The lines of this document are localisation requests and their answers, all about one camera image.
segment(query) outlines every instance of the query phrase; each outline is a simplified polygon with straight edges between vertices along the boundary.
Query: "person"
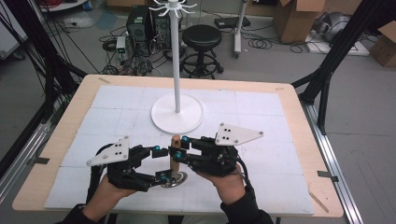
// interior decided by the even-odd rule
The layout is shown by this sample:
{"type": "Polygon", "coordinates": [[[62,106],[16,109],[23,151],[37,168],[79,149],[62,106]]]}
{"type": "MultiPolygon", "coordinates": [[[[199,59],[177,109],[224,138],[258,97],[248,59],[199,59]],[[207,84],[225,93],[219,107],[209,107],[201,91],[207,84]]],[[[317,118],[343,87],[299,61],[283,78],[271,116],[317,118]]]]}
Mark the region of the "person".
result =
{"type": "MultiPolygon", "coordinates": [[[[260,210],[252,200],[244,186],[244,180],[239,172],[224,177],[197,173],[211,181],[222,201],[220,208],[228,218],[229,224],[273,224],[271,217],[260,210]]],[[[119,200],[136,193],[133,189],[118,189],[108,182],[104,175],[98,189],[88,204],[77,204],[62,222],[57,224],[96,224],[119,200]]]]}

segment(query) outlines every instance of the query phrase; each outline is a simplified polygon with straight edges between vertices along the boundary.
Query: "black stool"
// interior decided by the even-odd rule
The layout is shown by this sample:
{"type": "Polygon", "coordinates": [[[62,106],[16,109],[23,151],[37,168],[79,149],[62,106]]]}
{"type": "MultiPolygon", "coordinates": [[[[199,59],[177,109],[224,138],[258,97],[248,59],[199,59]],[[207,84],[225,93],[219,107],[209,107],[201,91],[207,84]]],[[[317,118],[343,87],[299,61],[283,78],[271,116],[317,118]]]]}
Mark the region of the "black stool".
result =
{"type": "Polygon", "coordinates": [[[216,71],[222,73],[224,68],[220,66],[215,59],[216,54],[213,48],[221,43],[221,31],[210,25],[193,25],[183,32],[183,42],[193,48],[197,53],[188,55],[180,64],[180,72],[186,71],[189,77],[205,77],[212,76],[216,71]],[[188,59],[197,57],[195,62],[188,62],[188,59]],[[209,63],[205,62],[205,57],[211,59],[209,63]],[[189,70],[185,65],[194,66],[193,70],[189,70]],[[208,68],[209,65],[214,65],[213,69],[208,68]]]}

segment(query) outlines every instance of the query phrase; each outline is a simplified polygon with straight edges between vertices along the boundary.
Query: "black sleeve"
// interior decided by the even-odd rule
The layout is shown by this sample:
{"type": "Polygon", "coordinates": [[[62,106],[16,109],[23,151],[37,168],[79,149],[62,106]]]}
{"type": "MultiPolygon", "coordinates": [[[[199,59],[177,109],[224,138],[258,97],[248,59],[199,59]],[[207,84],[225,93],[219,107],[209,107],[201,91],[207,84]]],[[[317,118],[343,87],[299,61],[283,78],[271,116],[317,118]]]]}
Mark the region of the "black sleeve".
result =
{"type": "Polygon", "coordinates": [[[248,194],[230,205],[221,204],[221,210],[229,220],[229,224],[274,224],[271,217],[259,210],[257,204],[248,194]]]}
{"type": "Polygon", "coordinates": [[[77,204],[62,222],[56,224],[97,224],[97,222],[90,220],[82,214],[81,209],[79,209],[82,205],[84,204],[77,204]]]}

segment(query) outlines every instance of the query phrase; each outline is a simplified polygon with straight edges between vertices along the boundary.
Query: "human hand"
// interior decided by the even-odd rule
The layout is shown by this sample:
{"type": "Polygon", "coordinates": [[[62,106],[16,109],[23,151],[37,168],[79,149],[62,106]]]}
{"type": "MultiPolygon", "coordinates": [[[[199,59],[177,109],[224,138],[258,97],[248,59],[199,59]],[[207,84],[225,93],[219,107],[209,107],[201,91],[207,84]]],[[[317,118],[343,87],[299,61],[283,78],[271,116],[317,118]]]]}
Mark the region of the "human hand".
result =
{"type": "Polygon", "coordinates": [[[197,172],[197,174],[213,183],[225,205],[230,205],[245,196],[245,185],[239,165],[236,165],[236,170],[233,173],[224,177],[202,172],[197,172]]]}
{"type": "Polygon", "coordinates": [[[100,218],[104,217],[117,203],[124,197],[136,193],[134,189],[119,189],[108,182],[108,177],[105,175],[82,213],[92,221],[98,222],[100,218]]]}

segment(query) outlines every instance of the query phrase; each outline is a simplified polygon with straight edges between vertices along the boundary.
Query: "gray floor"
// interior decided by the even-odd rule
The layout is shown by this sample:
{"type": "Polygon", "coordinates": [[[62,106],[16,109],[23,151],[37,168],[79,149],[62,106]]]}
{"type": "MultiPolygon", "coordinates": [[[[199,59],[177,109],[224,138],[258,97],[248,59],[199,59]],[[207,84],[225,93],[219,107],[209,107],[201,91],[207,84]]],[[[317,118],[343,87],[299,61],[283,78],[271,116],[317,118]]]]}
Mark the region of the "gray floor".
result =
{"type": "MultiPolygon", "coordinates": [[[[75,29],[70,36],[99,71],[106,65],[106,53],[100,36],[125,24],[124,14],[113,14],[103,5],[89,13],[94,26],[75,29]]],[[[216,16],[202,14],[200,23],[213,24],[216,16]]],[[[271,23],[270,19],[250,18],[250,29],[271,23]]],[[[197,22],[197,15],[192,18],[197,22]]],[[[272,28],[255,31],[274,37],[272,28]]],[[[96,73],[71,41],[64,38],[74,65],[89,73],[96,73]]],[[[370,48],[373,43],[363,41],[370,48]]],[[[314,72],[325,55],[290,51],[290,46],[273,45],[270,49],[253,49],[242,41],[239,59],[233,56],[233,35],[223,34],[223,41],[215,50],[224,66],[217,79],[258,82],[291,83],[314,72]]],[[[172,76],[170,62],[158,67],[155,77],[172,76]]],[[[347,56],[336,70],[329,95],[326,130],[332,148],[343,170],[346,182],[361,212],[364,223],[396,223],[396,68],[384,68],[371,56],[347,56]]],[[[29,60],[0,61],[0,158],[16,140],[21,130],[44,101],[43,91],[29,60]]],[[[53,223],[65,213],[25,213],[12,210],[12,201],[24,178],[27,166],[12,191],[0,204],[0,223],[53,223]]],[[[282,223],[347,223],[340,218],[282,218],[282,223]]]]}

